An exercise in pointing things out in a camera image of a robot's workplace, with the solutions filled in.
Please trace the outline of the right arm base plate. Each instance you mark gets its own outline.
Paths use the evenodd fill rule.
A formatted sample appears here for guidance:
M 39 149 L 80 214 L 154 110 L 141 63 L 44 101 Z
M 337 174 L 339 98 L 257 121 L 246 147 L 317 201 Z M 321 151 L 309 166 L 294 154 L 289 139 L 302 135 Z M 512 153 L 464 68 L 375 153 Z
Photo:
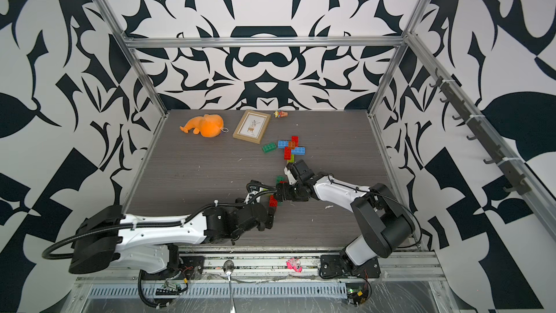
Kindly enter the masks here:
M 346 255 L 320 256 L 319 276 L 325 280 L 351 277 L 377 279 L 380 275 L 381 270 L 376 257 L 363 265 L 355 265 Z

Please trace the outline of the dark green lego brick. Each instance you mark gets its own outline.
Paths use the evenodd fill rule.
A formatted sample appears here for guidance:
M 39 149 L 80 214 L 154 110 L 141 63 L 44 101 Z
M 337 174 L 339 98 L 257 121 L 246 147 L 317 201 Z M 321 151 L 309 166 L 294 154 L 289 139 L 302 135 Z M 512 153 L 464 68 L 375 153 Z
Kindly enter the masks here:
M 276 143 L 268 143 L 268 144 L 263 145 L 261 147 L 261 149 L 262 149 L 263 153 L 266 154 L 266 153 L 269 153 L 269 152 L 273 152 L 274 150 L 277 150 L 278 147 L 277 147 Z

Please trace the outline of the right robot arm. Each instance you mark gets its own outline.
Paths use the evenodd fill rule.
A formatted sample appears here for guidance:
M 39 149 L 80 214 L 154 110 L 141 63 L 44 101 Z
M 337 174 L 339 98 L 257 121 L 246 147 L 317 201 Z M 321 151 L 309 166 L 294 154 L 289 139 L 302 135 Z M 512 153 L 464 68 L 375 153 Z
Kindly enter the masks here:
M 329 173 L 313 172 L 303 160 L 287 164 L 285 175 L 288 180 L 276 184 L 277 200 L 315 199 L 353 213 L 361 234 L 340 252 L 348 268 L 389 257 L 418 230 L 411 210 L 384 184 L 369 187 L 340 181 Z

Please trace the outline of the blue lego brick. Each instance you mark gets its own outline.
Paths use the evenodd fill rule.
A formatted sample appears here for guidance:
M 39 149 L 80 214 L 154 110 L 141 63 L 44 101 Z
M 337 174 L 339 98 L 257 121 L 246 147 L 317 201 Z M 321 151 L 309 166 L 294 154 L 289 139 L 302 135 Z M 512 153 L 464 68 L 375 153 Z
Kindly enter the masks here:
M 306 154 L 306 148 L 298 146 L 298 147 L 295 147 L 294 149 L 291 149 L 290 153 L 293 154 L 293 155 L 305 155 Z
M 286 149 L 290 147 L 290 142 L 286 140 L 279 140 L 278 141 L 278 148 L 279 149 Z

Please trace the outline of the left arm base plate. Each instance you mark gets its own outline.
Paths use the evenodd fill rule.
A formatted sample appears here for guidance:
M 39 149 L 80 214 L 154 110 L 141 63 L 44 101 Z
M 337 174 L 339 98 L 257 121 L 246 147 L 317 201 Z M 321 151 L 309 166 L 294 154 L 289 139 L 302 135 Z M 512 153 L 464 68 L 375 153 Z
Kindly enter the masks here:
M 176 264 L 168 265 L 167 269 L 156 273 L 143 273 L 142 281 L 192 280 L 199 278 L 204 272 L 204 256 L 181 256 Z

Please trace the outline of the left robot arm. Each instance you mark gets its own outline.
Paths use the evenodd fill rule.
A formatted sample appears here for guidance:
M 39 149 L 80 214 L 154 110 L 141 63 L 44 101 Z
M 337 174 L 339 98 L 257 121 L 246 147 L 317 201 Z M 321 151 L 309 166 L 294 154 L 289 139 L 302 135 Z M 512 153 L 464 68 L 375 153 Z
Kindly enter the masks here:
M 41 256 L 68 259 L 69 272 L 75 275 L 110 267 L 137 269 L 149 275 L 175 271 L 181 245 L 234 243 L 250 230 L 266 229 L 269 210 L 260 199 L 276 194 L 277 187 L 251 181 L 246 188 L 246 198 L 235 203 L 213 201 L 180 216 L 125 214 L 122 206 L 112 205 L 84 220 L 74 236 L 52 244 Z

